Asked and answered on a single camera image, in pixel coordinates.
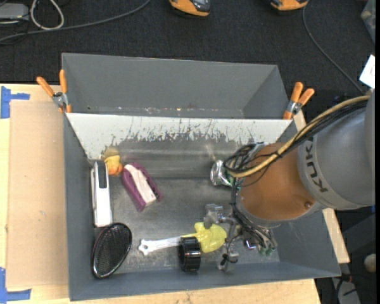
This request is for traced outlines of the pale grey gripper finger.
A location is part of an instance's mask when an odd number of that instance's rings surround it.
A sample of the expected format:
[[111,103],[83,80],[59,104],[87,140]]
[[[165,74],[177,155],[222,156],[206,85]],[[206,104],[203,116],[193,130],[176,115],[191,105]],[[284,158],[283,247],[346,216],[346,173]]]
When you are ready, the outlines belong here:
[[234,237],[226,242],[220,249],[220,256],[217,259],[216,267],[223,272],[229,272],[235,269],[239,259],[239,252],[236,248],[238,237]]
[[204,228],[209,229],[213,224],[222,223],[224,208],[221,205],[210,203],[205,206]]

